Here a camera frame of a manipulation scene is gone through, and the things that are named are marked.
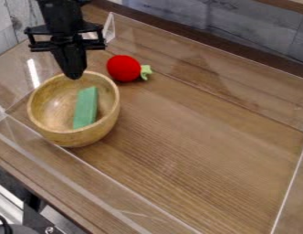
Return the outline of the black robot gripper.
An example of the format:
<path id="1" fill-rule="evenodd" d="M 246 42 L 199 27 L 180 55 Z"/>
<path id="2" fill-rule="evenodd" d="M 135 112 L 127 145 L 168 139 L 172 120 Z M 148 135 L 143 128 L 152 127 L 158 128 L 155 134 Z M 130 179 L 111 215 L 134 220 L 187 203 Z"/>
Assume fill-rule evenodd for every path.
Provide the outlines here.
<path id="1" fill-rule="evenodd" d="M 51 51 L 58 65 L 70 79 L 78 80 L 87 68 L 86 50 L 106 48 L 103 26 L 83 19 L 82 7 L 93 0 L 37 0 L 45 24 L 27 27 L 33 52 Z M 75 66 L 61 48 L 69 45 L 82 46 L 75 52 Z"/>

